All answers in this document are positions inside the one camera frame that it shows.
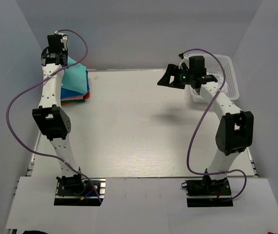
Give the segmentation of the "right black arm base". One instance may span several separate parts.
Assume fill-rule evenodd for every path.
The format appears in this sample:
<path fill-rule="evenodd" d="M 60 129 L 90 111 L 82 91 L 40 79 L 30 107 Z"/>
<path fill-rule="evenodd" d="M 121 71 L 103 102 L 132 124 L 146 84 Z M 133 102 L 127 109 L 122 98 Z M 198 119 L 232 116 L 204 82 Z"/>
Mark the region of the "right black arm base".
<path fill-rule="evenodd" d="M 229 181 L 221 185 L 208 185 L 204 180 L 186 180 L 181 184 L 186 190 L 188 208 L 233 207 Z"/>

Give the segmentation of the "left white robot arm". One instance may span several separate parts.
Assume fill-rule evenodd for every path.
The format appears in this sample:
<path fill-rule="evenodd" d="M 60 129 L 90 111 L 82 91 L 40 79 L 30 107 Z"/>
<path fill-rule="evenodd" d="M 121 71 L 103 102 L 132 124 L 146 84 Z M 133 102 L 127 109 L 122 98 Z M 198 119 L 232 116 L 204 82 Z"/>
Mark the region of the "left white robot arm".
<path fill-rule="evenodd" d="M 42 51 L 43 88 L 39 105 L 32 110 L 32 116 L 41 133 L 53 146 L 60 158 L 61 178 L 77 176 L 80 167 L 73 156 L 69 141 L 71 121 L 61 107 L 61 85 L 64 71 L 57 71 L 68 65 L 68 35 L 55 32 L 48 35 L 48 47 Z"/>

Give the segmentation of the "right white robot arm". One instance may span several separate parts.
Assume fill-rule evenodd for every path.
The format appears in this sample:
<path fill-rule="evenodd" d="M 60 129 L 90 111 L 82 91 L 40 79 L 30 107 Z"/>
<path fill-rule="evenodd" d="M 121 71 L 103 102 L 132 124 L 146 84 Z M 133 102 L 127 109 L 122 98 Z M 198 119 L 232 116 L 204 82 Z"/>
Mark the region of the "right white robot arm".
<path fill-rule="evenodd" d="M 207 72 L 203 56 L 184 57 L 180 65 L 169 64 L 159 86 L 184 89 L 189 85 L 202 97 L 209 109 L 217 115 L 220 123 L 215 141 L 217 151 L 204 176 L 203 190 L 212 195 L 221 187 L 234 160 L 252 144 L 254 116 L 243 111 L 222 91 L 223 76 Z"/>

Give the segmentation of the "white t shirt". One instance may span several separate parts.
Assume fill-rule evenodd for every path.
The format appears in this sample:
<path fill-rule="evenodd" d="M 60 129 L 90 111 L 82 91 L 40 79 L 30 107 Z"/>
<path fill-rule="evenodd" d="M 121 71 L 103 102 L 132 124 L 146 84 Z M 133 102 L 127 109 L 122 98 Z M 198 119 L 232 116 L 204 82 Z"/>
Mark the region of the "white t shirt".
<path fill-rule="evenodd" d="M 219 73 L 207 73 L 194 78 L 194 83 L 191 85 L 194 93 L 200 94 L 202 86 L 205 85 L 212 90 L 221 91 L 227 93 L 227 83 L 224 81 L 223 75 Z"/>

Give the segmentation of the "teal t shirt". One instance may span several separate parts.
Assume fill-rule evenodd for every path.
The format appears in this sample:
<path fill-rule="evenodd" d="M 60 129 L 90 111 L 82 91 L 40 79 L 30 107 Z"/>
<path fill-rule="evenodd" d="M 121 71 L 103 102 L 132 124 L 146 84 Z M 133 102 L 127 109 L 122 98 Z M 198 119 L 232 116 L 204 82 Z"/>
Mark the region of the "teal t shirt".
<path fill-rule="evenodd" d="M 61 88 L 85 94 L 87 92 L 86 67 L 79 63 L 67 68 L 64 72 L 62 84 Z"/>

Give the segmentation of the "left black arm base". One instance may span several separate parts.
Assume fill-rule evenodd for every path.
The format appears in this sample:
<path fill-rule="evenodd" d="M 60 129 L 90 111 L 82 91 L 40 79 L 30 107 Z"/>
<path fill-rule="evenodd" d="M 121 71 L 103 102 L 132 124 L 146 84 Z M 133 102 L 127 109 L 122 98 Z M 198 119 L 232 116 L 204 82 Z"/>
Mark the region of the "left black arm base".
<path fill-rule="evenodd" d="M 106 180 L 104 178 L 91 179 L 101 202 L 98 200 L 96 192 L 88 180 L 82 180 L 82 187 L 71 189 L 64 187 L 60 177 L 57 177 L 57 180 L 54 206 L 98 207 L 104 199 L 106 189 Z"/>

